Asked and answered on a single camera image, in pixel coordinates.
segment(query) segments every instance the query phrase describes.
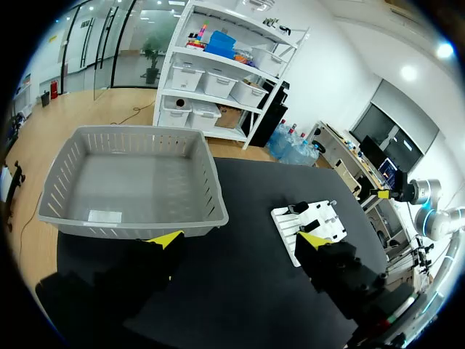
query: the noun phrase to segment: glass door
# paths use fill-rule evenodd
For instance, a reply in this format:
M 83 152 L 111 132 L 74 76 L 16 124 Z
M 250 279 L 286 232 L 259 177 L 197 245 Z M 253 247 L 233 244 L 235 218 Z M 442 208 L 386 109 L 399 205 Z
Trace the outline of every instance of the glass door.
M 132 0 L 105 3 L 107 12 L 95 55 L 94 100 L 110 87 L 116 46 L 131 3 Z
M 62 93 L 92 89 L 92 81 L 86 75 L 86 59 L 89 53 L 90 38 L 93 34 L 101 3 L 101 0 L 88 1 L 77 7 L 78 12 L 76 16 L 66 17 L 67 21 L 72 21 L 73 27 L 66 41 L 66 52 L 62 70 Z

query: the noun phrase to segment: water bottle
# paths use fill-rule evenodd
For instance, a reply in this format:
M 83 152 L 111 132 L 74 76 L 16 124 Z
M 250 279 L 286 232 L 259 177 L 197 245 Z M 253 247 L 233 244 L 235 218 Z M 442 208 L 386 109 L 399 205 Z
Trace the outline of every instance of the water bottle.
M 308 142 L 304 140 L 301 144 L 292 145 L 287 154 L 279 162 L 283 164 L 305 165 L 308 162 L 309 150 Z
M 305 138 L 305 133 L 301 133 L 300 134 L 300 137 L 297 137 L 294 133 L 294 139 L 288 144 L 288 146 L 286 147 L 286 149 L 284 149 L 283 151 L 283 155 L 281 156 L 281 160 L 280 162 L 282 162 L 283 164 L 287 164 L 286 162 L 286 159 L 287 159 L 287 153 L 289 153 L 289 151 L 291 151 L 291 149 L 293 147 L 298 147 L 299 145 L 302 144 L 302 142 L 304 141 L 304 138 Z
M 265 145 L 266 148 L 270 149 L 272 144 L 276 143 L 279 137 L 282 137 L 286 132 L 287 132 L 287 127 L 285 125 L 286 120 L 283 119 L 279 123 L 279 125 L 276 126 L 275 131 L 273 131 L 270 139 L 268 140 L 267 144 Z
M 318 156 L 320 156 L 320 151 L 316 145 L 308 147 L 308 156 L 305 160 L 305 164 L 307 166 L 313 166 L 313 164 L 318 160 Z
M 297 127 L 296 124 L 292 125 L 292 127 L 289 129 L 289 131 L 286 134 L 284 134 L 283 136 L 280 136 L 274 142 L 274 144 L 271 144 L 271 147 L 270 147 L 271 155 L 273 155 L 277 159 L 281 159 L 288 144 L 292 143 L 295 140 L 294 130 L 296 129 L 296 127 Z

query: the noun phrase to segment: black table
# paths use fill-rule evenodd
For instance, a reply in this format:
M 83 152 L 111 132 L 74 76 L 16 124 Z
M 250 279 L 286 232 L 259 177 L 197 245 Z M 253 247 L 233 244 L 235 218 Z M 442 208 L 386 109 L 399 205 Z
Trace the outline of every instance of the black table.
M 186 239 L 171 283 L 127 329 L 177 348 L 342 348 L 356 325 L 295 268 L 272 221 L 276 207 L 337 200 L 346 240 L 373 271 L 386 257 L 367 217 L 332 169 L 215 159 L 228 224 Z M 59 234 L 57 269 L 92 283 L 124 253 L 124 240 Z

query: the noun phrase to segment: ceiling light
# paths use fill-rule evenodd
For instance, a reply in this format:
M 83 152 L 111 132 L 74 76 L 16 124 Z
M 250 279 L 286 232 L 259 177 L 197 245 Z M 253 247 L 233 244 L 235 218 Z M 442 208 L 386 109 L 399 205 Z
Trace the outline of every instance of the ceiling light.
M 449 43 L 441 44 L 436 51 L 439 58 L 449 58 L 453 54 L 453 47 Z
M 416 79 L 417 72 L 414 67 L 411 67 L 410 65 L 406 65 L 400 70 L 400 75 L 406 80 L 406 81 L 413 81 Z

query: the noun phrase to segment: window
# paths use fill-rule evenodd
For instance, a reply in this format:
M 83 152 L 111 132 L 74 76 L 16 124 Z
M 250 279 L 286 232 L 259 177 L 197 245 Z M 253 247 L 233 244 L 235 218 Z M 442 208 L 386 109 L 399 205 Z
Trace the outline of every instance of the window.
M 359 142 L 369 136 L 383 150 L 386 157 L 404 172 L 411 171 L 423 156 L 412 139 L 373 104 L 370 104 L 351 133 Z
M 389 145 L 384 153 L 404 172 L 409 172 L 423 156 L 418 147 L 401 129 L 389 140 Z
M 352 133 L 359 142 L 362 142 L 366 136 L 370 136 L 377 145 L 381 146 L 394 126 L 395 122 L 393 120 L 376 106 L 370 104 L 362 120 Z

